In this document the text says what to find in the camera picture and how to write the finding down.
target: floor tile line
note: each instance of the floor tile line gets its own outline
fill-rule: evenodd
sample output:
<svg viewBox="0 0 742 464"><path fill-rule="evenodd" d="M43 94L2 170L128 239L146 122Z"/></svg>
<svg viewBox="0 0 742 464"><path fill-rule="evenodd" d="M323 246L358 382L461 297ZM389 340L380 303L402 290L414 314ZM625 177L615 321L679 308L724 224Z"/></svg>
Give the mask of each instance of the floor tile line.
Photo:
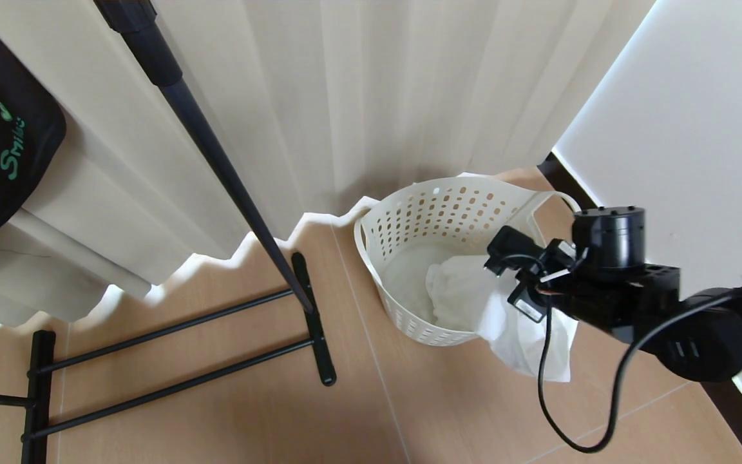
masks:
<svg viewBox="0 0 742 464"><path fill-rule="evenodd" d="M654 399L648 400L647 402L643 403L640 406L637 406L637 408L631 409L631 411L627 411L624 414L618 415L618 422L620 420L626 419L626 417L628 417L628 416L636 413L637 411L640 411L641 409L646 408L647 406L653 405L653 403L656 403L656 402L664 399L666 396L669 396L670 394L675 393L675 391L681 390L682 388L686 387L686 385L689 385L691 383L692 382L682 383L682 384L678 385L677 387L672 388L671 390L667 391L666 393L663 393L660 396L658 396L658 397L656 397ZM594 432L597 432L598 430L605 430L605 429L606 429L606 425L601 425L599 427L595 427L594 429L589 430L585 434L582 434L582 435L580 435L577 438L573 438L573 440L574 441L582 440L582 438L588 437L588 435L592 435L592 434L594 434ZM525 461L523 464L531 464L532 462L534 462L534 461L536 461L536 460L538 460L540 458L543 458L544 456L548 456L549 454L551 454L553 452L556 452L559 449L564 449L564 447L567 447L567 446L568 446L567 444L561 443L561 444L557 445L556 447L553 447L553 449L548 450L547 452L544 452L544 453L542 453L542 454L540 454L538 456L534 456L534 458L531 458L528 461Z"/></svg>
<svg viewBox="0 0 742 464"><path fill-rule="evenodd" d="M403 436L403 430L400 428L400 423L397 420L397 411L394 409L394 402L391 401L391 394L388 393L388 386L385 385L385 377L383 376L382 367L379 366L379 360L377 360L377 353L374 350L374 343L371 341L371 334L368 332L368 326L365 323L365 317L363 316L362 309L359 308L359 298L357 297L356 291L354 291L354 283L351 281L351 275L348 272L348 265L345 264L345 257L342 255L342 247L339 246L339 240L336 238L336 232L333 224L330 226L330 232L334 236L334 243L336 243L336 251L339 253L339 260L342 261L342 268L345 271L345 277L348 279L348 288L351 288L351 294L354 296L354 306L359 314L359 320L363 324L363 330L365 330L365 339L368 340L368 347L371 348L371 357L374 358L374 365L377 366L377 373L379 374L380 382L383 384L383 392L385 393L385 399L388 400L388 408L391 409L391 417L394 419L394 427L397 428L397 435L400 437L400 443L403 446L403 452L406 455L406 461L408 464L412 462L408 454L408 447L406 446L406 438Z"/></svg>
<svg viewBox="0 0 742 464"><path fill-rule="evenodd" d="M68 353L70 353L71 325L73 325L73 323L68 322L68 335L65 337L64 355L62 356L63 358L67 358ZM61 374L62 378L60 379L60 382L59 382L61 384L59 394L62 395L62 397L59 399L59 415L62 415L62 411L64 411L64 381L67 376L68 376L68 368L65 367L64 369L62 369L62 374ZM62 461L61 461L62 459L62 434L64 434L64 432L59 432L59 435L56 437L56 464L62 464Z"/></svg>

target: basket handle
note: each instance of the basket handle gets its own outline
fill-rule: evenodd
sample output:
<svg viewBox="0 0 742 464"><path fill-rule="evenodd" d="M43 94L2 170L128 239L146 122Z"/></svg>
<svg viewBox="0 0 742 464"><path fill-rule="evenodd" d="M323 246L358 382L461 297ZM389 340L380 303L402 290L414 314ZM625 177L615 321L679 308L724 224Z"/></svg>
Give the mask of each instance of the basket handle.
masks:
<svg viewBox="0 0 742 464"><path fill-rule="evenodd" d="M523 208L520 208L519 211L515 213L513 218L509 220L508 226L512 226L512 223L516 224L516 221L521 220L519 218L526 218L526 220L528 221L528 227L534 234L532 238L534 238L534 240L537 241L539 244L545 244L544 236L542 236L540 226L538 226L537 221L534 220L534 213L537 211L537 209L540 208L540 206L542 206L543 203L547 202L548 199L551 197L560 197L565 200L566 204L569 206L569 208L571 208L572 212L580 211L580 205L575 202L574 198L569 197L561 191L538 191L538 193L535 193L531 197L531 199L528 200L525 205L523 205Z"/></svg>
<svg viewBox="0 0 742 464"><path fill-rule="evenodd" d="M368 268L368 272L371 273L371 277L374 277L374 282L377 285L383 285L383 281L380 280L377 270L374 269L374 265L371 264L371 258L368 257L368 249L365 247L365 230L363 229L363 218L359 217L354 221L354 242L357 244L357 252L359 257L363 259L365 267Z"/></svg>

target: wooden floor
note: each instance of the wooden floor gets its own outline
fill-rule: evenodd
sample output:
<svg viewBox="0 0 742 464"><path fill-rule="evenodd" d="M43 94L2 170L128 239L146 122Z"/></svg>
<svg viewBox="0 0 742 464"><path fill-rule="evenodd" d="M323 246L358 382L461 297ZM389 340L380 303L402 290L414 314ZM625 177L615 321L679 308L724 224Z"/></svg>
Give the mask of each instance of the wooden floor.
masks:
<svg viewBox="0 0 742 464"><path fill-rule="evenodd" d="M550 188L535 169L503 179ZM568 235L569 214L559 200L537 217L549 237ZM309 263L336 385L319 382L313 355L303 349L53 435L48 462L742 462L742 448L701 387L645 354L629 368L609 448L589 456L572 451L542 416L534 379L503 366L485 343L441 349L397 331L356 253L352 220L315 217L292 237ZM187 278L186 266L155 304L122 297L114 311L94 311L74 324L37 315L21 328L0 329L0 393L26 392L30 334L39 327L56 330L56 358L64 358L283 287L255 240L248 238L232 262L204 260ZM286 297L67 368L53 377L52 421L305 336L303 311ZM581 325L572 382L547 385L551 413L581 443L603 434L623 350ZM22 428L23 412L0 406L0 464L19 461Z"/></svg>

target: curtain fold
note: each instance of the curtain fold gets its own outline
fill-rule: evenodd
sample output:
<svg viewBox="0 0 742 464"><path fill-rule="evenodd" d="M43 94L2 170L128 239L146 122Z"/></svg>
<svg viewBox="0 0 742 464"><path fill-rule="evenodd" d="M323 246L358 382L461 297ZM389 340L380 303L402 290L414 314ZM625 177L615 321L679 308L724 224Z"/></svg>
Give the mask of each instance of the curtain fold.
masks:
<svg viewBox="0 0 742 464"><path fill-rule="evenodd" d="M154 1L279 238L306 211L341 215L412 182L538 164L652 3ZM62 311L0 281L0 297L23 306L0 321L38 309L74 320L107 283L140 296L191 253L229 258L247 224L89 0L0 0L0 38L69 128L9 224L17 233L0 235L33 240L84 285L62 298L79 307ZM53 285L59 273L42 269Z"/></svg>

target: white plastic basket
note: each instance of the white plastic basket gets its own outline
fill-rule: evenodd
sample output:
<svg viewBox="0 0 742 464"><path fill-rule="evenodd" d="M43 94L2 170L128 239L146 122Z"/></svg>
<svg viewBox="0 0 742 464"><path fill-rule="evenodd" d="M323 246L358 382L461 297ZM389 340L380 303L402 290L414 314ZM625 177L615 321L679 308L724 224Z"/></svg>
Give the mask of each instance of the white plastic basket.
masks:
<svg viewBox="0 0 742 464"><path fill-rule="evenodd" d="M433 324L425 290L428 267L451 256L487 255L486 246L506 224L543 246L534 211L552 196L580 211L574 199L559 191L533 191L488 177L416 183L377 203L354 224L354 240L391 321L427 345L476 338L474 332Z"/></svg>

